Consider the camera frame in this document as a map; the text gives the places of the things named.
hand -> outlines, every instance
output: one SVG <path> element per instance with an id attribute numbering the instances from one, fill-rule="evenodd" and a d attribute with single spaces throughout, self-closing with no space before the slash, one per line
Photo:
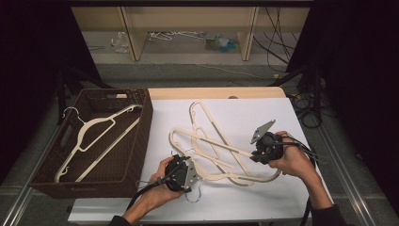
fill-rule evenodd
<path id="1" fill-rule="evenodd" d="M 286 131 L 277 132 L 276 135 L 282 136 L 283 142 L 293 142 Z M 308 189 L 313 208 L 324 209 L 331 207 L 332 200 L 324 188 L 320 175 L 306 154 L 292 145 L 284 145 L 283 150 L 284 155 L 282 158 L 269 161 L 269 166 L 282 170 L 284 175 L 289 174 L 299 177 Z"/>
<path id="2" fill-rule="evenodd" d="M 150 182 L 154 182 L 158 177 L 165 176 L 165 169 L 167 164 L 173 160 L 173 157 L 166 158 L 161 161 L 158 167 L 158 171 L 152 175 Z M 168 189 L 165 184 L 156 186 L 146 193 L 144 193 L 140 199 L 130 207 L 126 213 L 122 216 L 130 224 L 137 223 L 141 218 L 146 216 L 151 210 L 158 208 L 171 200 L 178 199 L 183 195 L 183 192 L 174 192 Z"/>
<path id="3" fill-rule="evenodd" d="M 286 131 L 277 132 L 276 135 L 282 136 L 283 142 L 294 142 Z M 284 155 L 281 159 L 269 161 L 268 164 L 271 168 L 280 169 L 284 175 L 296 176 L 302 180 L 317 173 L 306 154 L 296 146 L 284 145 L 283 150 Z"/>

plastic crate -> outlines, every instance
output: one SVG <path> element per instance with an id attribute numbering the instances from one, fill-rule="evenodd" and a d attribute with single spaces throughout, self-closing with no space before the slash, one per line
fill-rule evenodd
<path id="1" fill-rule="evenodd" d="M 87 151 L 77 151 L 68 164 L 68 172 L 55 181 L 56 173 L 77 143 L 84 125 L 76 111 L 69 110 L 46 157 L 29 185 L 55 199 L 133 197 L 140 179 L 147 151 L 152 122 L 152 102 L 147 89 L 83 89 L 75 107 L 82 121 L 107 118 L 132 104 L 142 108 L 125 112 L 115 118 L 115 125 Z M 76 179 L 109 147 L 137 118 L 138 124 L 121 139 L 96 167 L 81 181 Z M 81 147 L 85 148 L 112 121 L 88 128 Z"/>

white table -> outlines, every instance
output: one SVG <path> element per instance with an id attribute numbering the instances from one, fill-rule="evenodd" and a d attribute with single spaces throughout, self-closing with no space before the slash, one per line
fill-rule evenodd
<path id="1" fill-rule="evenodd" d="M 188 107 L 193 101 L 153 100 L 152 129 L 141 179 L 147 181 L 156 172 L 160 160 L 171 155 L 168 133 L 174 126 L 191 130 Z M 289 131 L 306 144 L 305 136 L 296 119 L 288 99 L 206 99 L 202 100 L 229 143 L 241 150 L 251 152 L 254 130 L 270 121 L 276 123 L 269 131 Z M 274 169 L 253 163 L 242 156 L 250 170 L 257 174 L 271 175 Z M 270 183 L 255 183 L 253 186 L 236 186 L 229 180 L 209 182 L 201 185 L 199 202 L 188 202 L 184 196 L 168 202 L 150 212 L 142 223 L 215 223 L 215 222 L 260 222 L 302 218 L 308 192 L 302 182 L 292 176 L 281 175 Z M 188 194 L 195 200 L 198 190 Z M 122 215 L 130 199 L 78 199 L 69 221 L 89 224 L 107 223 L 114 215 Z"/>

black device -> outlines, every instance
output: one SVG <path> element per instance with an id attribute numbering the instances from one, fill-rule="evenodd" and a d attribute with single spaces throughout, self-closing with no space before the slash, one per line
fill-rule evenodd
<path id="1" fill-rule="evenodd" d="M 256 141 L 256 151 L 252 152 L 254 162 L 261 162 L 266 165 L 270 160 L 277 160 L 283 156 L 282 136 L 266 132 L 258 141 Z"/>
<path id="2" fill-rule="evenodd" d="M 188 166 L 183 163 L 188 159 L 185 156 L 173 155 L 173 160 L 170 161 L 165 169 L 165 175 L 169 175 L 165 180 L 165 184 L 171 191 L 190 192 L 191 187 L 185 187 L 185 179 L 188 173 Z"/>

person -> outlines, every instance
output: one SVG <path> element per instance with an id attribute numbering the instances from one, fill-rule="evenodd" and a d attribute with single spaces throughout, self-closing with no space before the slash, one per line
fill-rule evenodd
<path id="1" fill-rule="evenodd" d="M 283 142 L 293 142 L 286 131 L 277 132 L 283 137 Z M 310 159 L 296 146 L 284 145 L 284 155 L 281 159 L 269 161 L 270 168 L 280 169 L 283 175 L 291 175 L 302 180 L 308 189 L 311 200 L 312 226 L 346 226 L 340 209 L 328 196 L 322 178 L 317 173 Z M 152 175 L 150 181 L 165 176 L 169 157 L 161 161 L 158 171 Z M 130 226 L 138 223 L 151 210 L 158 208 L 171 200 L 178 199 L 183 192 L 170 191 L 165 184 L 157 186 L 144 193 L 121 217 L 114 216 L 108 226 Z"/>

